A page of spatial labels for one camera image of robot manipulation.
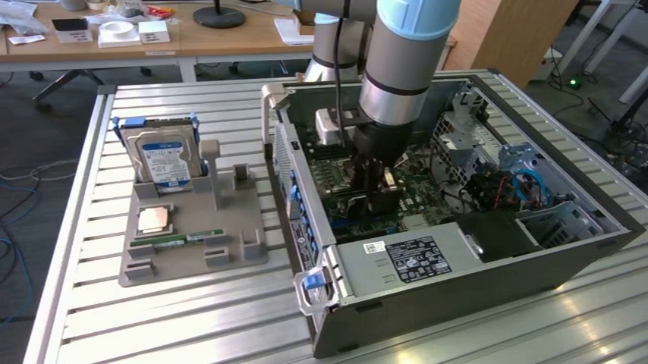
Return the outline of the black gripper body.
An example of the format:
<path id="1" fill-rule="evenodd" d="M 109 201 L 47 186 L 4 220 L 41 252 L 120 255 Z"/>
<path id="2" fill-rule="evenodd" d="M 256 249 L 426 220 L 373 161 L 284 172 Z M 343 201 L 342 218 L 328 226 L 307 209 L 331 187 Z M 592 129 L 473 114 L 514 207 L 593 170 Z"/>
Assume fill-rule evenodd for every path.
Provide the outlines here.
<path id="1" fill-rule="evenodd" d="M 381 123 L 357 126 L 353 144 L 359 153 L 381 163 L 395 163 L 411 137 L 411 124 L 389 126 Z"/>

